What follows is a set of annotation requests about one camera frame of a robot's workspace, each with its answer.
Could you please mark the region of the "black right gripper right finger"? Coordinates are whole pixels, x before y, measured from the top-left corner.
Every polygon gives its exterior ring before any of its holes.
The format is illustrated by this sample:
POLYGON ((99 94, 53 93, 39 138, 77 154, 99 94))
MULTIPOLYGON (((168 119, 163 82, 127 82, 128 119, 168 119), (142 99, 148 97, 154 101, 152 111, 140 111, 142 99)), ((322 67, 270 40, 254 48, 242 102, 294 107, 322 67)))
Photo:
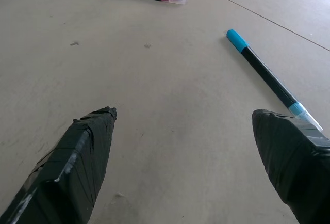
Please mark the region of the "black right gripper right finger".
POLYGON ((329 139, 307 121, 257 109, 256 146, 268 178, 299 223, 329 223, 329 139))

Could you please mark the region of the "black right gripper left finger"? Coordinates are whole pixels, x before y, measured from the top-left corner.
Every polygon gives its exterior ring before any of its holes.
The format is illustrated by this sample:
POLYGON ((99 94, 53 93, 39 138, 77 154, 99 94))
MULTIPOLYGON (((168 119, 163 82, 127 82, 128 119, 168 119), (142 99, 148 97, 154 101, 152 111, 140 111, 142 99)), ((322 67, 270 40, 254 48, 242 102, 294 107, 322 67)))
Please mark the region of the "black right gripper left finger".
POLYGON ((41 158, 1 215, 1 223, 88 223, 106 174, 115 108, 73 123, 41 158))

